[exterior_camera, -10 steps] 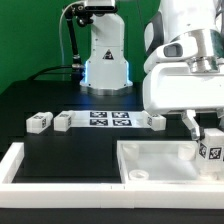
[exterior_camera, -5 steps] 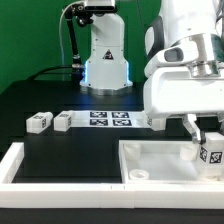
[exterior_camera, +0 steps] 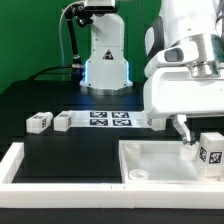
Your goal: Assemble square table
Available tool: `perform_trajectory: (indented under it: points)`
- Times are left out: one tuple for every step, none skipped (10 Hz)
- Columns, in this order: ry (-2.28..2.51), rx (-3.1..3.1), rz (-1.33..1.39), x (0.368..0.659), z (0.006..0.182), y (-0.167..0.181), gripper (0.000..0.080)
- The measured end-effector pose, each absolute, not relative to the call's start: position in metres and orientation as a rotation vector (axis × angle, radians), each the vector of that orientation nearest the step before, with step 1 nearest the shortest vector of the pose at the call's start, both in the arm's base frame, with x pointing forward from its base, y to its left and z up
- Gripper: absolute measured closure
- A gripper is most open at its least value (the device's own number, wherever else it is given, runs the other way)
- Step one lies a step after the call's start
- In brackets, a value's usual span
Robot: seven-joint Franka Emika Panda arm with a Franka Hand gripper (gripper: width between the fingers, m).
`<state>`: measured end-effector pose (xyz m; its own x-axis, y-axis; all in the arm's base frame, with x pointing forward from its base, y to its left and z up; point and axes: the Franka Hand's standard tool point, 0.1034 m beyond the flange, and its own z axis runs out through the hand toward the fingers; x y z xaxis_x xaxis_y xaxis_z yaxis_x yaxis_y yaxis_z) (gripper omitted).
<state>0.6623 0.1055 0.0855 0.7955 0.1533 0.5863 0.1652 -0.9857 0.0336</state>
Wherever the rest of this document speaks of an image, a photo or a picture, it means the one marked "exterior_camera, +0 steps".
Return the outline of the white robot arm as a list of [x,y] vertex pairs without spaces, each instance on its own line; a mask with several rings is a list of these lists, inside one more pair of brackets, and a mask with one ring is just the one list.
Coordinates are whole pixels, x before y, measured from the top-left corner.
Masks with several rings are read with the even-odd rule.
[[[145,33],[148,63],[143,105],[147,123],[163,130],[171,119],[185,144],[194,137],[187,117],[224,115],[224,48],[216,24],[224,0],[162,0]],[[123,56],[124,22],[114,0],[85,0],[91,14],[91,56],[80,85],[97,95],[132,86]]]

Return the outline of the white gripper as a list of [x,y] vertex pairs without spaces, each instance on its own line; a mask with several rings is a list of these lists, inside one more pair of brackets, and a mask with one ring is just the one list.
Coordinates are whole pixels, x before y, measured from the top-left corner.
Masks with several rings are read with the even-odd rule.
[[173,116],[184,145],[195,143],[186,116],[224,115],[224,76],[193,78],[187,65],[198,58],[196,45],[179,45],[160,51],[145,67],[144,112],[151,119]]

